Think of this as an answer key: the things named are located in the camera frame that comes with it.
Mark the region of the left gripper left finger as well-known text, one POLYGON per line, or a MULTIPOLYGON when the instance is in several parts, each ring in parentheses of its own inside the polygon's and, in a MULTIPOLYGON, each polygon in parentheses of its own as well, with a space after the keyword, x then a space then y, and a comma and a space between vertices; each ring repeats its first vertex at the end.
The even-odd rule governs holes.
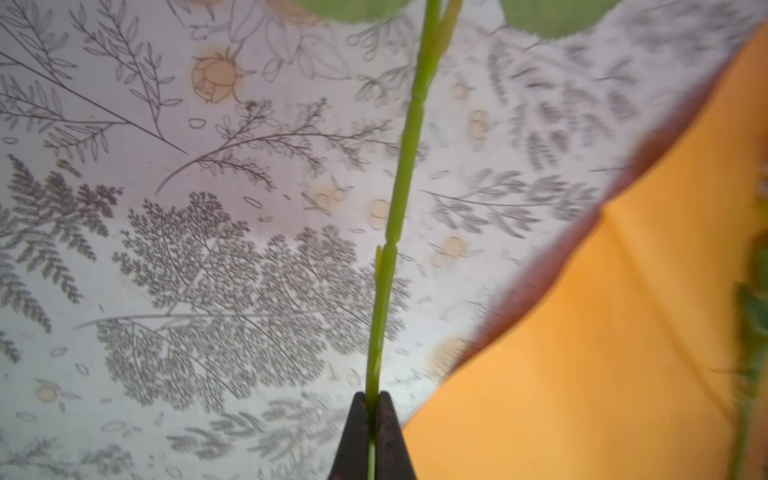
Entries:
POLYGON ((365 394, 357 392, 342 431, 328 476, 329 480, 367 480, 369 478, 370 417, 365 394))

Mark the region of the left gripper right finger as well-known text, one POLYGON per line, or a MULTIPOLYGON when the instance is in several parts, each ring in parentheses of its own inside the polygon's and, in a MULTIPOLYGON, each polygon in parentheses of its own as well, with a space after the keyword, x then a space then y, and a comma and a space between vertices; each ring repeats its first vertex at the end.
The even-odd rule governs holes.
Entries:
POLYGON ((385 391, 374 415, 374 442, 375 480, 417 479, 392 397, 385 391))

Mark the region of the orange wrapping paper sheet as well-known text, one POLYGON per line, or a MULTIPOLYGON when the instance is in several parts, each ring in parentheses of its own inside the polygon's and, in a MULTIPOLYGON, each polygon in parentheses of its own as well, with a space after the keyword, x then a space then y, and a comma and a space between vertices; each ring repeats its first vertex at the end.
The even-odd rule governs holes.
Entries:
POLYGON ((723 479, 735 289, 765 228, 767 31, 547 296, 409 421, 421 479, 723 479))

